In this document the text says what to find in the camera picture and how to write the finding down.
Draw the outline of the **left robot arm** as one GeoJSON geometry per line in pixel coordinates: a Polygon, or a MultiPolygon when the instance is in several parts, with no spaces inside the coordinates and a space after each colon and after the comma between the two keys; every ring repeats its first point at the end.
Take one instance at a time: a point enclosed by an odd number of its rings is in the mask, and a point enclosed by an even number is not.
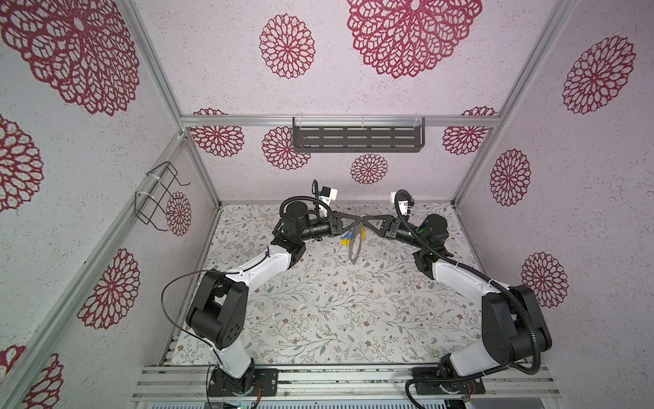
{"type": "Polygon", "coordinates": [[[211,375],[217,388],[246,395],[255,383],[255,363],[241,337],[249,296],[300,262],[306,240],[339,235],[361,222],[360,216],[332,211],[319,199],[290,198],[280,206],[274,238],[265,252],[227,272],[211,269],[204,274],[186,324],[218,358],[218,368],[211,375]]]}

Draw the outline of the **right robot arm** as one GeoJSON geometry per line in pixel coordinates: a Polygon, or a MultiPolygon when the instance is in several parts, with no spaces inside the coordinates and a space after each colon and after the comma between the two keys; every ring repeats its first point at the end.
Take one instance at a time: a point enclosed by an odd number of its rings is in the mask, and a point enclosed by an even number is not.
{"type": "Polygon", "coordinates": [[[439,379],[458,382],[508,368],[527,375],[540,371],[552,338],[531,288],[508,286],[454,260],[446,250],[448,223],[440,215],[428,215],[417,227],[390,215],[366,216],[362,224],[380,237],[417,247],[414,260],[420,272],[480,309],[480,340],[442,358],[439,379]]]}

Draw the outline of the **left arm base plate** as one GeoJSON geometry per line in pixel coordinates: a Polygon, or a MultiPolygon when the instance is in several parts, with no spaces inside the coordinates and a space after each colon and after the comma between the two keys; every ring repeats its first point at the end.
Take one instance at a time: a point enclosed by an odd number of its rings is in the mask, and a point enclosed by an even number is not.
{"type": "Polygon", "coordinates": [[[254,368],[241,378],[233,378],[220,368],[214,369],[209,379],[209,397],[250,396],[269,397],[277,395],[279,370],[254,368]]]}

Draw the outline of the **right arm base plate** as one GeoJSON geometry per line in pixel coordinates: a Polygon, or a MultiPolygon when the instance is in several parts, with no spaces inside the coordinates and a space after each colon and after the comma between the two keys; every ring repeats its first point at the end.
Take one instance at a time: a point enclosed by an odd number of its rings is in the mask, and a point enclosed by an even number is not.
{"type": "Polygon", "coordinates": [[[486,392],[480,378],[445,382],[443,378],[453,378],[453,376],[441,376],[436,367],[413,368],[412,376],[414,379],[421,380],[414,384],[417,395],[483,395],[486,392]]]}

